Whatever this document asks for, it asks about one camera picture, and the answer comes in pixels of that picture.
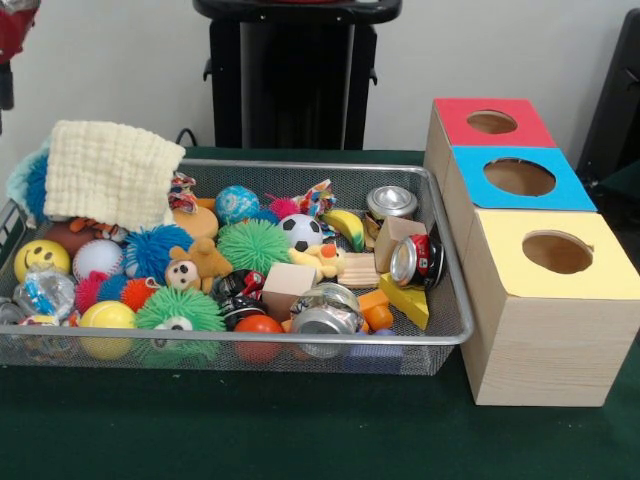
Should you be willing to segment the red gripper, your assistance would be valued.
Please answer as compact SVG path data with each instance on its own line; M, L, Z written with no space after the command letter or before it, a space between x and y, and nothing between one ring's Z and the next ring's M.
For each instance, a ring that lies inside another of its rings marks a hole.
M0 108L14 108L14 87L11 63L22 51L26 35L34 25L39 6L1 7L1 65L0 65Z

